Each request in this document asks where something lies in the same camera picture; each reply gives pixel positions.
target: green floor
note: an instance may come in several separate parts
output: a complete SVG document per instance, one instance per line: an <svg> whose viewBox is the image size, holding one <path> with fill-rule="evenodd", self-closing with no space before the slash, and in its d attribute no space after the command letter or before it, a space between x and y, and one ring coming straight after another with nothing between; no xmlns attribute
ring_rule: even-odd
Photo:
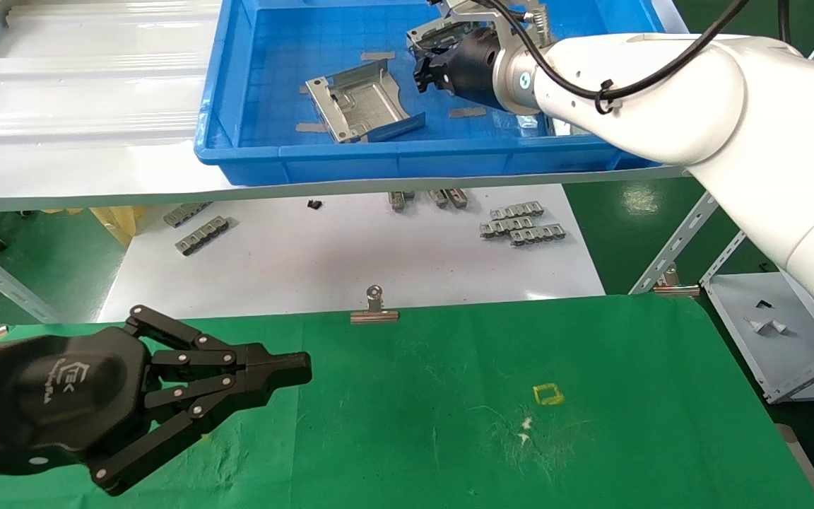
<svg viewBox="0 0 814 509"><path fill-rule="evenodd" d="M693 32L707 28L727 3L729 0L676 0ZM726 32L775 36L775 4L776 0L753 0ZM794 44L808 55L814 48L814 1L791 0L791 14ZM703 189L694 180L678 178L578 184L566 186L566 192L605 291L626 293ZM716 213L678 259L681 280L697 281L734 234L736 227L724 213ZM0 213L0 236L10 244L0 256L6 270L48 300L67 321L96 318L124 251L91 213L37 213L29 219ZM744 245L723 271L758 271L764 261L752 245ZM713 312L710 315L718 322ZM0 322L31 320L2 302ZM814 461L814 403L778 405L769 412L777 422L794 427Z"/></svg>

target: black cable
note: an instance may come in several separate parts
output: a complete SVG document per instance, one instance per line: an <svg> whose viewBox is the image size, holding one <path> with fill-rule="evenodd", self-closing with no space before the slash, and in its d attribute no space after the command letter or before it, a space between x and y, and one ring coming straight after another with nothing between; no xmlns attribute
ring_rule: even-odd
<svg viewBox="0 0 814 509"><path fill-rule="evenodd" d="M791 43L791 0L778 0L778 38Z"/></svg>
<svg viewBox="0 0 814 509"><path fill-rule="evenodd" d="M668 62L665 67L653 72L653 74L649 74L649 76L643 78L642 80L624 87L620 87L619 89L586 90L573 83L570 83L568 80L565 80L565 78L561 77L561 75L558 74L558 72L545 61L545 57L542 56L542 52L539 52L539 48L536 47L536 43L533 43L533 40L530 38L529 34L526 33L526 29L524 29L520 22L517 22L517 19L514 19L514 16L511 16L511 11L507 9L501 0L473 1L477 4L488 4L488 6L491 6L493 9L497 10L501 16L505 17L514 31L517 32L517 36L520 37L520 40L524 43L524 46L529 49L533 60L536 61L539 67L542 68L542 71L545 72L546 76L551 78L551 80L558 84L559 87L584 99L598 99L606 101L620 99L634 93L639 93L640 91L646 90L648 87L652 87L652 85L679 71L684 65L689 64L689 62L692 61L692 59L694 59L695 56L697 56L699 52L701 52L702 49L704 49L705 46L712 41L712 39L714 39L714 36L718 35L718 33L724 29L724 26L726 26L727 23L730 23L730 20L732 20L734 16L737 16L737 14L740 13L740 10L743 10L743 7L749 3L749 0L734 0L733 3L727 7L724 13L721 14L721 17L712 23L711 26L708 27L708 30L703 33L703 35L699 36L695 41L692 41L692 44L689 45L687 49L684 49L682 54L679 54L674 60Z"/></svg>

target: metal clip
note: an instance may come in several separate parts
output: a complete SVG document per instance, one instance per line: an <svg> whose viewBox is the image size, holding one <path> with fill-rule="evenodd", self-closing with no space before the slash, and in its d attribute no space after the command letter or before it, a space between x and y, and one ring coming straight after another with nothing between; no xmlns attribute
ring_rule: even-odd
<svg viewBox="0 0 814 509"><path fill-rule="evenodd" d="M432 197L432 200L435 202L435 205L439 207L439 209L443 209L444 207L448 206L448 197L443 190L430 190L429 196Z"/></svg>
<svg viewBox="0 0 814 509"><path fill-rule="evenodd" d="M493 238L493 236L506 235L514 230L522 230L524 228L533 228L533 220L529 217L514 217L513 219L504 219L502 221L489 221L488 223L479 223L479 236L482 238Z"/></svg>
<svg viewBox="0 0 814 509"><path fill-rule="evenodd" d="M561 240L567 236L565 229L561 225L534 226L524 230L514 230L511 232L511 245L536 244L536 242L548 242L551 240Z"/></svg>
<svg viewBox="0 0 814 509"><path fill-rule="evenodd" d="M446 189L445 192L448 194L448 197L452 199L455 209L466 208L466 203L468 203L468 200L466 200L466 193L464 193L461 188L455 187L452 189Z"/></svg>
<svg viewBox="0 0 814 509"><path fill-rule="evenodd" d="M406 197L404 196L403 191L390 191L388 193L388 203L391 204L391 210L395 212L401 212L404 210Z"/></svg>
<svg viewBox="0 0 814 509"><path fill-rule="evenodd" d="M542 205L537 201L530 201L520 203L517 205L503 206L501 209L495 209L488 213L491 219L500 221L502 219L511 219L512 217L533 216L539 217L545 213Z"/></svg>
<svg viewBox="0 0 814 509"><path fill-rule="evenodd" d="M397 322L400 315L396 310L382 309L382 287L374 284L366 289L366 310L351 313L351 324Z"/></svg>

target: white table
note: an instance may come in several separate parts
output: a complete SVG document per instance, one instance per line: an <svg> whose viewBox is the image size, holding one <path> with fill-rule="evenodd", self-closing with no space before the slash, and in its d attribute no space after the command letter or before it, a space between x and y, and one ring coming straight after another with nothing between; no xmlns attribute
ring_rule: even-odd
<svg viewBox="0 0 814 509"><path fill-rule="evenodd" d="M210 205L178 229L151 207L131 242L101 322L123 321L139 303L175 318L283 315L365 308L371 284L391 309L602 296L604 290L560 185L468 190L464 210L438 209L424 192L397 213L387 194ZM539 200L537 225L561 223L562 241L512 247L482 239L489 209ZM214 216L232 228L183 257L175 242Z"/></svg>

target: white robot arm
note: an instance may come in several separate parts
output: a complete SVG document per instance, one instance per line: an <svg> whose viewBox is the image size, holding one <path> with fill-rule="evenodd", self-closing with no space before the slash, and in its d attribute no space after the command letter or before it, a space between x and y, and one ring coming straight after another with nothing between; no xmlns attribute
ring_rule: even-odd
<svg viewBox="0 0 814 509"><path fill-rule="evenodd" d="M545 57L568 80L598 90L607 78L617 86L639 80L691 42L604 35L557 42ZM684 165L814 296L814 62L769 38L717 38L672 77L615 101L607 115L541 70L532 76L532 98L546 115L644 158Z"/></svg>
<svg viewBox="0 0 814 509"><path fill-rule="evenodd" d="M682 165L814 296L814 62L765 37L633 33L553 42L536 0L512 2L524 4L526 13L495 0L430 3L450 23L485 26L417 55L420 91L433 83L508 112L543 112L625 151ZM743 4L732 4L709 31L720 31ZM529 23L523 31L517 30L521 17ZM607 97L609 90L620 97L619 89L679 60L697 38L707 45L656 83L612 101L585 98ZM567 83L556 83L537 64L532 45Z"/></svg>

